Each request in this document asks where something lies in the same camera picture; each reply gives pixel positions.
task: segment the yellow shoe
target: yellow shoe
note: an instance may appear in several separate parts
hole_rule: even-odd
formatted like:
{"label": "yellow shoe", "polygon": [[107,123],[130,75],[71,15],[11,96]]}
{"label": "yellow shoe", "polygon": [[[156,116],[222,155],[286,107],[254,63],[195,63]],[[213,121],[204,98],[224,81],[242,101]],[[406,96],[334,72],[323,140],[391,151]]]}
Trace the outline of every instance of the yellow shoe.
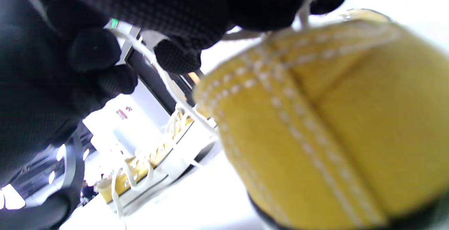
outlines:
{"label": "yellow shoe", "polygon": [[372,9],[349,9],[345,13],[340,15],[343,20],[373,20],[379,22],[392,22],[391,18],[378,11]]}
{"label": "yellow shoe", "polygon": [[212,118],[212,115],[201,104],[195,105],[195,110],[207,120]]}
{"label": "yellow shoe", "polygon": [[195,158],[204,147],[214,143],[204,127],[194,123],[178,106],[167,127],[159,148],[152,152],[136,150],[136,157],[126,159],[112,180],[102,180],[97,184],[100,195],[120,217],[133,211],[133,204],[139,204],[136,202],[147,200],[168,187],[189,166],[200,166]]}
{"label": "yellow shoe", "polygon": [[387,21],[268,38],[197,85],[271,222],[394,226],[448,190],[449,60]]}

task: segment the green exit sign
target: green exit sign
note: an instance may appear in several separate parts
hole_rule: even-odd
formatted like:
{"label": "green exit sign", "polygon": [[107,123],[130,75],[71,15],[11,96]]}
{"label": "green exit sign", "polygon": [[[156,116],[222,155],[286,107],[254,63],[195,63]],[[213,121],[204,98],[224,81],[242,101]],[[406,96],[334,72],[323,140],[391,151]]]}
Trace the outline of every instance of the green exit sign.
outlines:
{"label": "green exit sign", "polygon": [[112,19],[112,24],[111,27],[112,28],[117,28],[117,26],[119,25],[119,20],[118,19]]}

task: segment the black glove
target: black glove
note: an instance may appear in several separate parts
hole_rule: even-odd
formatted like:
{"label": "black glove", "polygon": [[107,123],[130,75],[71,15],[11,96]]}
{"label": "black glove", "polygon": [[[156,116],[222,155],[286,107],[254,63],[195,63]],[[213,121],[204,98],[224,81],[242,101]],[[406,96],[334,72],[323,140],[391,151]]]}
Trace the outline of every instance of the black glove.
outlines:
{"label": "black glove", "polygon": [[[229,25],[254,31],[279,30],[292,24],[304,0],[81,0],[111,17],[170,37],[165,49],[178,59],[158,57],[172,73],[189,73],[198,67],[196,57],[220,41]],[[312,14],[325,14],[344,0],[315,0]]]}
{"label": "black glove", "polygon": [[28,0],[0,18],[0,187],[50,143],[61,145],[89,113],[137,76],[120,58],[108,17],[76,0],[49,0],[47,22]]}

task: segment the white stitching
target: white stitching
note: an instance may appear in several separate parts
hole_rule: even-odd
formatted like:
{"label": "white stitching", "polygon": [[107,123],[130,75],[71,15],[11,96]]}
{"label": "white stitching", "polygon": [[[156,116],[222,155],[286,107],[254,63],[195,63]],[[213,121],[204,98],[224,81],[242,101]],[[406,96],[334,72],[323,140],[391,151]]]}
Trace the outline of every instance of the white stitching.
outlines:
{"label": "white stitching", "polygon": [[[339,33],[334,33],[334,34],[322,34],[322,35],[319,35],[316,38],[314,38],[313,41],[316,43],[322,43],[322,39],[324,39],[324,35],[327,36],[327,39],[332,38],[335,40],[360,38],[360,37],[375,37],[375,36],[380,36],[380,35],[384,34],[385,32],[387,32],[390,29],[395,30],[393,27],[384,26],[384,27],[380,27],[380,29],[377,29],[377,30],[373,30],[371,28],[371,29],[359,29],[359,30],[355,30],[355,31],[352,30],[349,32],[345,31],[345,32],[341,32],[341,33],[339,32]],[[374,41],[372,43],[358,43],[358,44],[353,44],[353,45],[348,45],[348,46],[341,46],[340,48],[338,48],[336,50],[325,50],[325,51],[321,52],[321,55],[316,54],[316,53],[305,54],[305,55],[301,55],[300,57],[298,57],[297,59],[295,59],[293,61],[287,62],[283,66],[290,68],[295,65],[301,65],[301,64],[313,62],[316,59],[319,59],[320,56],[321,56],[321,58],[330,59],[334,56],[345,55],[345,54],[348,54],[351,52],[362,51],[364,49],[369,49],[369,48],[372,48],[375,46],[379,46],[381,44],[388,43],[389,41],[390,41],[390,38],[387,38],[384,41],[381,41],[380,43],[379,43],[379,41]],[[284,55],[284,54],[290,52],[294,48],[308,46],[310,44],[310,42],[311,41],[306,38],[300,39],[300,40],[296,41],[291,47],[285,48],[281,51],[278,51],[273,56],[281,56],[281,55]],[[239,75],[243,75],[243,74],[247,73],[254,66],[260,66],[260,64],[256,63],[256,64],[251,64],[249,66],[239,67],[234,72],[224,75],[223,79],[213,81],[211,84],[209,84],[207,86],[207,88],[204,90],[204,92],[202,93],[201,96],[203,98],[209,97],[209,94],[212,91],[212,89],[220,86],[222,83],[229,82],[235,76],[239,76]]]}
{"label": "white stitching", "polygon": [[[264,54],[264,50],[261,48],[256,48],[256,50],[260,53],[260,56],[263,57],[262,61],[268,61],[268,57],[266,54]],[[259,74],[259,71],[254,69],[254,74]],[[282,105],[281,100],[278,97],[275,97],[271,94],[271,103],[273,104],[273,107],[279,112],[279,117],[282,121],[287,125],[290,131],[297,130],[296,126],[290,121],[289,118],[285,118],[285,115],[288,116],[287,112],[284,110],[284,106]],[[335,182],[334,177],[332,177],[331,173],[327,170],[327,168],[324,166],[322,161],[319,159],[319,157],[314,153],[315,150],[313,150],[313,146],[305,139],[304,136],[297,137],[296,134],[292,134],[295,139],[300,143],[300,145],[303,147],[303,150],[306,154],[308,154],[311,157],[311,160],[313,162],[313,165],[316,167],[316,169],[321,173],[322,177],[326,181],[326,183],[329,185],[330,189],[334,193],[337,200],[340,202],[340,205],[342,208],[346,211],[349,219],[356,225],[357,227],[362,226],[362,221],[359,218],[359,216],[356,214],[355,209],[353,206],[351,206],[350,201],[344,193],[341,191],[340,188],[338,188],[338,185]]]}
{"label": "white stitching", "polygon": [[[221,129],[223,131],[227,132],[229,127],[226,124],[226,122],[223,120],[224,119],[224,113],[222,111],[220,111],[218,113],[218,117],[220,119],[220,127],[221,127]],[[269,203],[270,207],[273,208],[276,211],[276,213],[279,216],[281,216],[282,219],[287,224],[290,224],[290,221],[289,221],[288,217],[286,216],[285,212],[281,209],[281,207],[278,204],[276,204],[274,202],[273,198],[268,193],[268,190],[267,190],[266,186],[261,182],[261,179],[258,176],[258,174],[250,166],[249,162],[245,158],[242,157],[242,153],[237,148],[237,145],[234,142],[234,139],[231,137],[230,134],[228,134],[227,139],[228,139],[229,146],[230,146],[229,153],[233,154],[233,156],[234,156],[234,158],[236,160],[234,162],[234,164],[237,165],[238,168],[240,168],[241,175],[246,177],[246,180],[251,182],[253,187],[258,188],[259,191],[260,191],[260,195],[262,195],[263,199]]]}
{"label": "white stitching", "polygon": [[[356,31],[355,34],[354,33],[335,33],[332,37],[335,39],[342,39],[342,38],[352,38],[354,36],[378,36],[381,33],[385,32],[386,30],[388,30],[388,28],[383,29],[384,31]],[[339,56],[339,55],[345,55],[351,52],[356,52],[356,51],[362,51],[365,49],[369,49],[369,48],[373,48],[375,46],[380,46],[386,43],[389,43],[391,41],[394,41],[395,39],[397,39],[399,36],[399,31],[394,31],[392,33],[390,33],[390,35],[387,38],[383,38],[380,41],[372,41],[372,42],[363,42],[363,43],[357,43],[357,44],[353,44],[353,45],[348,45],[348,46],[341,46],[337,49],[333,49],[333,50],[326,50],[321,52],[321,55],[312,53],[312,54],[306,54],[306,55],[302,55],[300,57],[298,57],[297,59],[287,62],[284,65],[281,66],[277,66],[275,67],[275,71],[278,72],[280,70],[284,70],[286,68],[290,68],[290,67],[294,67],[296,65],[302,65],[305,64],[307,62],[312,62],[314,60],[316,60],[317,58],[332,58],[335,56]],[[319,36],[318,39],[316,39],[317,42],[322,42],[323,39],[325,37],[323,36]],[[301,39],[299,41],[297,41],[293,46],[294,47],[298,47],[298,46],[306,46],[310,43],[310,41],[308,39]],[[281,51],[279,53],[275,53],[274,56],[276,55],[281,55],[287,51]],[[251,62],[246,64],[247,67],[241,67],[238,68],[236,70],[236,72],[234,73],[229,73],[224,75],[223,77],[223,82],[227,83],[229,81],[231,81],[235,75],[243,75],[245,73],[247,73],[249,71],[250,68],[254,69],[260,69],[263,66],[263,61],[258,61],[256,62],[254,65],[252,65]],[[279,75],[279,73],[276,77],[276,80],[281,80],[282,81],[282,75]],[[249,79],[246,80],[244,83],[242,83],[242,85],[245,88],[250,88],[254,85],[256,85],[258,83],[258,81],[261,80],[261,83],[263,84],[263,86],[266,88],[267,91],[271,91],[271,85],[267,82],[267,79],[270,75],[267,73],[260,73],[259,75],[259,80],[256,79]],[[202,94],[202,96],[206,99],[208,97],[209,91],[211,91],[213,89],[213,86],[219,86],[220,85],[220,80],[215,80],[212,84],[209,85],[209,87],[205,90],[205,92]],[[236,84],[236,85],[232,85],[231,94],[236,94],[237,92],[240,91],[241,86],[240,84]],[[283,92],[285,94],[285,96],[288,99],[292,99],[294,94],[294,91],[290,88],[284,88]],[[215,99],[212,99],[210,101],[210,107],[211,109],[215,108],[215,106],[218,104],[218,100],[223,100],[223,97],[227,97],[229,96],[229,91],[228,90],[223,90],[222,92],[218,93]],[[281,105],[282,103],[280,102],[279,98],[274,98],[271,99],[272,104],[279,108],[279,105]],[[300,116],[303,117],[305,115],[305,111],[303,110],[303,108],[298,105],[298,104],[294,104],[293,105],[293,109],[294,111]],[[290,120],[287,117],[287,115],[285,113],[281,114],[281,119],[285,122],[285,123],[289,123]],[[316,125],[313,123],[312,120],[309,119],[305,119],[305,125],[306,127],[313,132],[313,134],[315,134],[316,136],[316,140],[319,143],[319,145],[321,145],[322,147],[326,147],[327,146],[327,140],[325,139],[324,136],[322,136],[319,131],[316,131]],[[291,134],[293,135],[293,137],[297,140],[304,140],[303,135],[301,134],[301,132],[294,126],[289,125],[288,126],[289,131],[291,132]],[[304,151],[308,154],[311,155],[313,157],[316,157],[314,155],[314,150],[313,147],[309,144],[309,143],[303,143],[302,144]],[[327,159],[329,159],[333,164],[335,165],[340,165],[343,160],[335,153],[329,150],[325,151],[326,157]],[[317,163],[317,161],[314,161],[314,165],[317,166],[318,169],[323,170],[323,168],[321,167],[322,164]],[[342,169],[340,169],[339,173],[340,176],[346,180],[347,182],[352,182],[354,181],[351,177],[349,172],[346,169],[343,169],[343,171],[341,171]],[[324,180],[330,184],[330,185],[334,185],[335,181],[333,181],[332,177],[330,176],[330,174],[328,172],[322,172],[322,175],[324,177]],[[361,192],[361,190],[357,187],[354,186],[353,184],[349,184],[349,190],[351,191],[351,193],[355,196],[355,198],[359,201],[360,206],[364,209],[365,213],[367,214],[369,220],[373,221],[373,222],[380,222],[380,219],[377,217],[377,215],[375,215],[375,212],[373,211],[373,208],[371,207],[371,205],[369,204],[368,200],[366,200],[366,198],[364,197],[364,194]],[[353,211],[353,209],[350,208],[349,203],[345,200],[346,198],[344,197],[344,194],[339,191],[339,190],[335,190],[335,196],[338,198],[338,200],[340,201],[340,203],[342,204],[343,208],[346,211],[352,211],[351,213],[355,213]],[[360,219],[354,219],[353,221],[355,222],[359,222]]]}

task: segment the person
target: person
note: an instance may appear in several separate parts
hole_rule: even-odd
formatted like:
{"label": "person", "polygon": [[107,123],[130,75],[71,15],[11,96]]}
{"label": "person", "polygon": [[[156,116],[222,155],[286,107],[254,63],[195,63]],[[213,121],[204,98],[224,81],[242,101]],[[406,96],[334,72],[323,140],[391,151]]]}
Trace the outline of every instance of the person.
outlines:
{"label": "person", "polygon": [[85,197],[90,201],[92,198],[94,198],[98,193],[94,191],[94,186],[89,186],[86,182],[86,180],[83,181],[83,190],[82,197]]}

